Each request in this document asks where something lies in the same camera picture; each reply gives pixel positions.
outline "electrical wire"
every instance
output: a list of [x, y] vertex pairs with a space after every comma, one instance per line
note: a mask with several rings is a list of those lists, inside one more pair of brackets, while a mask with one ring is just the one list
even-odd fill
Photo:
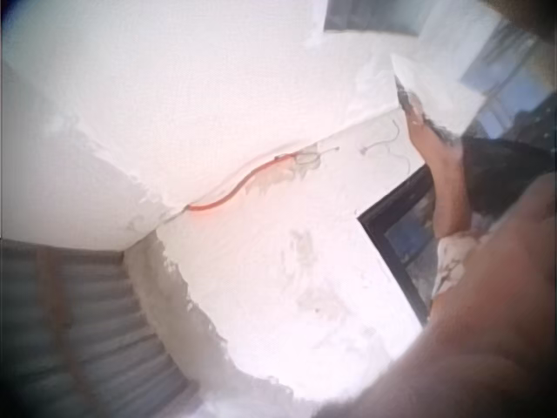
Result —
[[224, 203], [226, 203], [227, 201], [229, 201], [230, 199], [232, 199], [234, 196], [236, 196], [236, 194], [242, 189], [242, 187], [244, 187], [244, 185], [251, 179], [253, 178], [253, 176], [255, 176], [256, 174], [258, 174], [259, 172], [262, 172], [263, 170], [276, 165], [278, 163], [282, 163], [283, 161], [286, 161], [287, 159], [290, 158], [296, 158], [296, 156], [299, 155], [297, 152], [292, 153], [292, 154], [284, 154], [284, 155], [280, 155], [275, 157], [275, 159], [268, 161], [266, 163], [264, 163], [263, 165], [260, 165], [259, 167], [255, 168], [254, 170], [251, 170], [232, 190], [230, 190], [223, 198], [216, 200], [212, 203], [208, 203], [206, 205], [188, 205], [185, 207], [185, 210], [187, 211], [192, 211], [192, 212], [202, 212], [202, 211], [208, 211], [209, 209], [213, 209], [215, 207], [221, 206]]
[[215, 207], [219, 207], [221, 205], [223, 205], [224, 203], [226, 203], [227, 201], [229, 201], [230, 199], [232, 199], [234, 196], [236, 196], [236, 194], [238, 194], [238, 192], [242, 189], [242, 187], [244, 187], [244, 185], [250, 180], [252, 179], [254, 176], [256, 176], [258, 173], [262, 172], [263, 170], [266, 170], [267, 168], [276, 165], [278, 163], [282, 163], [283, 161], [286, 161], [288, 159], [293, 158], [294, 161], [296, 162], [297, 165], [310, 165], [310, 164], [314, 164], [317, 163], [319, 161], [319, 159], [321, 158], [321, 155], [329, 152], [329, 151], [338, 151], [339, 147], [336, 148], [332, 148], [331, 150], [327, 150], [324, 152], [293, 152], [293, 153], [289, 153], [289, 154], [282, 154], [282, 155], [278, 155], [277, 157], [275, 157], [273, 160], [268, 161], [262, 165], [260, 165], [259, 167], [255, 168], [254, 170], [251, 170], [232, 190], [230, 190], [224, 197], [222, 197], [219, 200], [216, 200], [214, 202], [208, 203], [206, 205], [188, 205], [185, 207], [185, 211], [191, 211], [191, 212], [202, 212], [202, 211], [208, 211], [210, 209], [213, 209]]

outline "metal sheet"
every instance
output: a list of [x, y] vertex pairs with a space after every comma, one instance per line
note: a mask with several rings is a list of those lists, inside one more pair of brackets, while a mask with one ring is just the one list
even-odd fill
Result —
[[122, 259], [3, 240], [2, 378], [29, 415], [153, 416], [193, 390]]

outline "finger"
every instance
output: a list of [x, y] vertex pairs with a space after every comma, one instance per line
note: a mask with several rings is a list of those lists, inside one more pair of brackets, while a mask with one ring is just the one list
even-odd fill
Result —
[[555, 215], [555, 172], [537, 178], [514, 206], [511, 217], [542, 220]]

